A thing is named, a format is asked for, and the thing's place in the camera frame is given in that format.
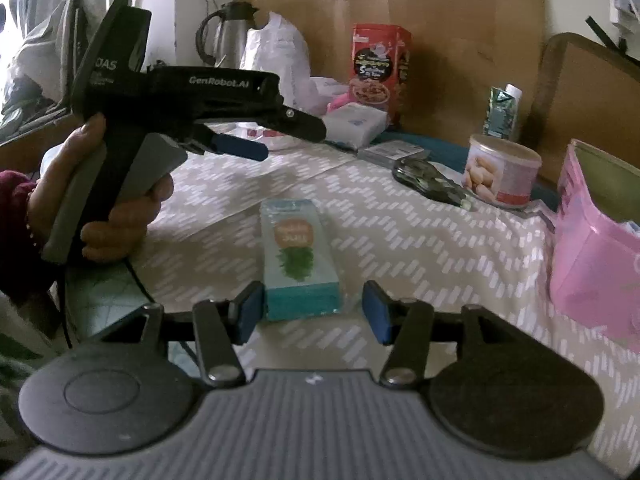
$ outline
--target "gray grip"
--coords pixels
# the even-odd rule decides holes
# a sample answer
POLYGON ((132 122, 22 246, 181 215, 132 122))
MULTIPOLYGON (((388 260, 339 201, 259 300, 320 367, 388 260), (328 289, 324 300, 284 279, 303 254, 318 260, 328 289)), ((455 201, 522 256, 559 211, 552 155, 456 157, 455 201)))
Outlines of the gray grip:
MULTIPOLYGON (((53 222, 49 240, 42 249, 42 259, 46 262, 57 265, 66 263, 84 209, 84 203, 91 193, 95 178, 98 176, 106 157, 107 147, 104 142, 101 142, 95 151, 74 171, 53 222)), ((46 165, 43 164, 45 170, 49 163, 50 160, 46 165)))
MULTIPOLYGON (((41 174, 46 172, 61 146, 55 146, 45 154, 41 164, 41 174)), ((57 265, 66 263, 84 204, 106 156, 107 148, 102 142, 74 172, 53 223, 49 240, 42 250, 42 259, 46 262, 57 265)), ((143 196, 153 184, 171 173, 185 160, 187 160, 187 152, 169 137, 156 133, 147 134, 122 183, 116 203, 143 196)))

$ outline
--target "blue gripper pad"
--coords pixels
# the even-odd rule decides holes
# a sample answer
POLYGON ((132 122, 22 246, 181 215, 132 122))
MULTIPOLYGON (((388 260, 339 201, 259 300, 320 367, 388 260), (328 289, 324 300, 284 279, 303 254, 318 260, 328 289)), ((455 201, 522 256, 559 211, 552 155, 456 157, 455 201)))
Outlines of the blue gripper pad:
POLYGON ((251 282, 233 300, 233 304, 238 309, 238 339, 234 344, 243 345, 249 341, 256 324, 264 314, 264 285, 261 282, 251 282))
POLYGON ((362 311, 376 339, 383 345, 393 342, 390 303, 391 298, 373 280, 369 280, 362 287, 362 311))

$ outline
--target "small green package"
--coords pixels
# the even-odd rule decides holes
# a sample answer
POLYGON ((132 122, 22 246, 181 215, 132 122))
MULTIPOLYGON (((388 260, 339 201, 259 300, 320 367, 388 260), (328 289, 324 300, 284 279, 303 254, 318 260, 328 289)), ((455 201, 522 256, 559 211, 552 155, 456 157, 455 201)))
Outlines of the small green package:
POLYGON ((267 318, 298 319, 338 312, 338 275, 313 202, 265 200, 260 220, 267 318))

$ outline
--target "fingernail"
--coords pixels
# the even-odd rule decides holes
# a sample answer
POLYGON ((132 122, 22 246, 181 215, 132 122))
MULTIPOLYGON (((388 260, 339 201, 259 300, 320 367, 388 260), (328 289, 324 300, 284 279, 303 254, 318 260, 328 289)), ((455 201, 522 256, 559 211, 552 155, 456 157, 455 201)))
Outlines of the fingernail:
POLYGON ((81 132, 87 134, 95 130, 103 120, 104 116, 102 114, 95 114, 82 126, 81 132))

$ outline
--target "hand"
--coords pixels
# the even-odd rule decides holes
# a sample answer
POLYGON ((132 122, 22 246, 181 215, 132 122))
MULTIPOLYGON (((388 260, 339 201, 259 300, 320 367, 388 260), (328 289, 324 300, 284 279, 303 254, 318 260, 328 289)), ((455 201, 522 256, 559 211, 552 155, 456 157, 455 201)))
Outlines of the hand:
MULTIPOLYGON (((47 172, 38 181, 29 200, 27 215, 31 231, 40 243, 44 244, 49 238, 75 168, 100 145, 105 129, 104 116, 94 115, 82 128, 69 135, 47 172)), ((171 175, 165 175, 146 196, 116 205, 107 222, 86 224, 80 233, 81 240, 86 244, 82 248, 82 255, 94 262, 123 259, 145 236, 146 226, 158 216, 161 202, 173 192, 174 181, 171 175)))

